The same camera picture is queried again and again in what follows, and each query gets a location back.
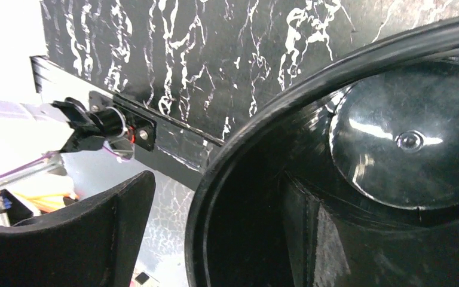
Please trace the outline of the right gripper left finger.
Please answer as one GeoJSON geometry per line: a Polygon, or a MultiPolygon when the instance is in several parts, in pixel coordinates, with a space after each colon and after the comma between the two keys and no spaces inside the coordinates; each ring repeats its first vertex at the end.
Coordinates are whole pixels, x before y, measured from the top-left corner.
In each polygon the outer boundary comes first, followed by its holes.
{"type": "Polygon", "coordinates": [[[0,286],[129,286],[155,193],[144,171],[14,227],[0,226],[0,286]]]}

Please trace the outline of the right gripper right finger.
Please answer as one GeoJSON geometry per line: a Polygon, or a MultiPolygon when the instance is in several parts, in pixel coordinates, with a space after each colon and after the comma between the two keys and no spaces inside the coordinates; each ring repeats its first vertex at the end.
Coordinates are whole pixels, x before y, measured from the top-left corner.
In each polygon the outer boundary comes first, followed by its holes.
{"type": "Polygon", "coordinates": [[[289,176],[281,187],[295,286],[459,286],[459,210],[409,225],[289,176]]]}

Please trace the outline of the large black bucket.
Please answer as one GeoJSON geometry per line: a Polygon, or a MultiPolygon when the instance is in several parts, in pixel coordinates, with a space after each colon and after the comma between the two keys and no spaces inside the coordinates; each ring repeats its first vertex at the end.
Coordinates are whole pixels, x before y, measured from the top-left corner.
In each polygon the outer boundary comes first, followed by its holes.
{"type": "Polygon", "coordinates": [[[189,210],[190,286],[295,286],[285,176],[403,224],[459,210],[459,17],[346,55],[239,130],[189,210]]]}

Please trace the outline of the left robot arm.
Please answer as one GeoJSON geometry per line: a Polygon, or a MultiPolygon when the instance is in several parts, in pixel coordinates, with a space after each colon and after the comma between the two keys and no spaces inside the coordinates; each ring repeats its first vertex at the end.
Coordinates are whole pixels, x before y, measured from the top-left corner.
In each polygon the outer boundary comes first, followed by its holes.
{"type": "Polygon", "coordinates": [[[105,147],[106,142],[114,139],[134,141],[134,131],[127,124],[123,112],[117,108],[109,106],[92,112],[71,97],[49,105],[53,108],[49,116],[64,121],[72,130],[59,153],[98,151],[105,147]]]}

